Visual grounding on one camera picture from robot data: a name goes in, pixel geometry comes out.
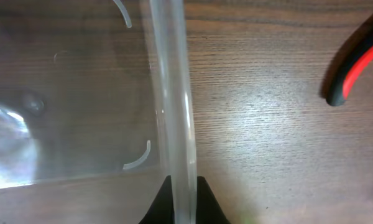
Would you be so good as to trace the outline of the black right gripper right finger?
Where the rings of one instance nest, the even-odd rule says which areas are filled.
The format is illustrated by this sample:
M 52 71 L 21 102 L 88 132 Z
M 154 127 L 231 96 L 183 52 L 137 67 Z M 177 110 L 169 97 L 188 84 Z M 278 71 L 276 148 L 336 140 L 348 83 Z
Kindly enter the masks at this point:
M 197 177 L 196 196 L 196 224 L 231 224 L 202 176 Z

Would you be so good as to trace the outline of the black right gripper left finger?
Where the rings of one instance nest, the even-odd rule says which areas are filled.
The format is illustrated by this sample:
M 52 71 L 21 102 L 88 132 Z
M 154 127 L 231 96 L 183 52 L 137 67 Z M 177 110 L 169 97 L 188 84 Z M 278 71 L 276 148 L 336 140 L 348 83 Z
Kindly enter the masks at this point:
M 174 224 L 171 176 L 168 175 L 139 224 Z

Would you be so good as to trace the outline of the clear plastic container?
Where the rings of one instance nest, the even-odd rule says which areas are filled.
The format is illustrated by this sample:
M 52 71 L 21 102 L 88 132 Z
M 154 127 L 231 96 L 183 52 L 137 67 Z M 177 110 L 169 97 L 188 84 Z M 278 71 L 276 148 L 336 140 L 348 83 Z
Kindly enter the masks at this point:
M 0 223 L 196 222 L 182 1 L 0 0 Z

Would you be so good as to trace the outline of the red handled cutting pliers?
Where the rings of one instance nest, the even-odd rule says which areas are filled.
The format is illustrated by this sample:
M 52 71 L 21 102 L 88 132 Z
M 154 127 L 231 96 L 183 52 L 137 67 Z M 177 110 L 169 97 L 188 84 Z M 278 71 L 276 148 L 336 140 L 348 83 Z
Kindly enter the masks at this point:
M 322 94 L 330 106 L 343 105 L 360 74 L 373 60 L 373 14 L 338 50 L 326 74 Z

